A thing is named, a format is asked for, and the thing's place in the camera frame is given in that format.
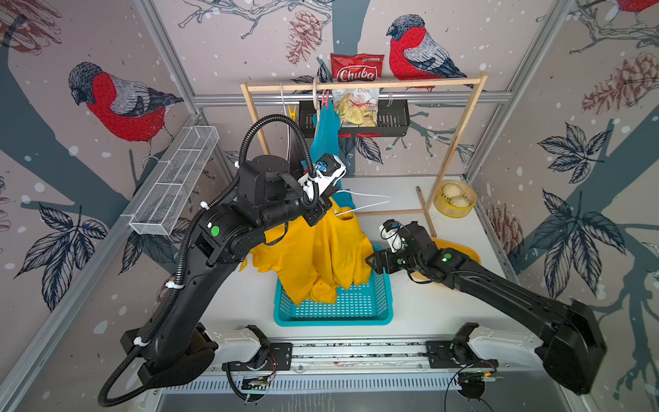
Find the yellow t-shirt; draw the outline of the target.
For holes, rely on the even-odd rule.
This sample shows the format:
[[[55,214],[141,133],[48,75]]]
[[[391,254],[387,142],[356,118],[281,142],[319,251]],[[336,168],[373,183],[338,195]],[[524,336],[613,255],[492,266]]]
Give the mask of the yellow t-shirt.
[[[274,271],[291,301],[335,304],[340,288],[367,284],[374,252],[349,207],[331,203],[315,226],[300,217],[265,233],[266,242],[250,251],[260,273]]]

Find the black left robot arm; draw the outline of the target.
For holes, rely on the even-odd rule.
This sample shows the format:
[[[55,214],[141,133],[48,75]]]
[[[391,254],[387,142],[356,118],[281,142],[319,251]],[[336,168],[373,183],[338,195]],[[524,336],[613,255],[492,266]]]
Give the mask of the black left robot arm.
[[[277,156],[247,158],[252,140],[271,123],[283,123],[295,134],[310,179],[310,193]],[[239,170],[228,187],[192,218],[180,244],[177,269],[166,297],[140,329],[122,337],[125,359],[101,387],[98,404],[113,407],[149,389],[188,384],[211,365],[219,346],[200,319],[220,286],[248,253],[266,243],[267,231],[303,218],[318,224],[331,209],[319,188],[304,132],[291,119],[271,114],[245,134]]]

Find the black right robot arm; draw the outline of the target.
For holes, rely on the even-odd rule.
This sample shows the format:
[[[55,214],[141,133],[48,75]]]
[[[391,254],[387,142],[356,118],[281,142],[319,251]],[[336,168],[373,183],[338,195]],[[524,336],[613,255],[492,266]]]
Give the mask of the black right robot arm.
[[[366,259],[377,274],[418,272],[431,283],[487,303],[540,338],[542,345],[535,353],[555,382],[577,395],[590,393],[607,353],[590,307],[579,300],[566,305],[541,296],[497,276],[455,248],[440,248],[415,221],[402,225],[388,220],[380,232],[389,248]]]

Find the white wire hanger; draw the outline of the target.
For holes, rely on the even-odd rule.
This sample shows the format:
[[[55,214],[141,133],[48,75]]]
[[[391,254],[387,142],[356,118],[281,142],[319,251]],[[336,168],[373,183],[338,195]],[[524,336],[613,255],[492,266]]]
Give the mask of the white wire hanger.
[[[391,202],[391,196],[386,196],[386,195],[380,195],[380,194],[369,194],[369,193],[360,193],[360,192],[354,192],[348,189],[341,189],[337,192],[337,194],[346,194],[350,195],[351,198],[351,206],[347,206],[347,209],[344,211],[336,212],[336,216],[345,216],[348,214],[356,214],[357,212],[362,212],[365,209],[371,209],[376,206],[381,206],[385,204],[389,204]],[[363,199],[369,199],[370,203],[368,203],[366,200],[360,201],[360,202],[355,202],[355,198],[360,198],[362,197]]]

